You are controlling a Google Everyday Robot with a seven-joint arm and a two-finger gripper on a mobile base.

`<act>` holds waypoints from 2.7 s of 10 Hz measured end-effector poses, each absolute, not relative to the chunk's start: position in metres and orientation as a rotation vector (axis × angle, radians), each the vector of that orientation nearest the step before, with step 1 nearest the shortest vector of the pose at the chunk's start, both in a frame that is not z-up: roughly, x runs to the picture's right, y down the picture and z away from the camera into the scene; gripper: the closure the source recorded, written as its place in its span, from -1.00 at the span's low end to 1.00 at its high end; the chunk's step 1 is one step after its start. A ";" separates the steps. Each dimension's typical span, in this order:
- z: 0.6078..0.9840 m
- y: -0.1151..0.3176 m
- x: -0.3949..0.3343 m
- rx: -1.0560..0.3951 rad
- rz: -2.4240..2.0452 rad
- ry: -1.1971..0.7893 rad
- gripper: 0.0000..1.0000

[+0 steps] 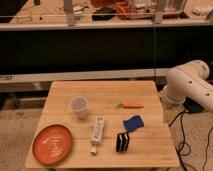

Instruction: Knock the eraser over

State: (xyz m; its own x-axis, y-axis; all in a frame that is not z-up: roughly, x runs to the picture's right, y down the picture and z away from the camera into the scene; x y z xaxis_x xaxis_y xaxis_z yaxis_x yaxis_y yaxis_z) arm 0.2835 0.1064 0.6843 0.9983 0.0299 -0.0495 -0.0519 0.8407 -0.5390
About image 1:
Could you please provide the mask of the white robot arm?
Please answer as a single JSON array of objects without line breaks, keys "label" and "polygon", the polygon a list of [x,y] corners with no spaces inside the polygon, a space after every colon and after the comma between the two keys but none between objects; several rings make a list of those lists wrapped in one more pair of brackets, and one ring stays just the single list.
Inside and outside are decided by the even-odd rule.
[{"label": "white robot arm", "polygon": [[193,60],[168,70],[167,84],[162,94],[172,105],[180,105],[190,98],[213,113],[213,85],[206,79],[210,74],[208,65],[202,60]]}]

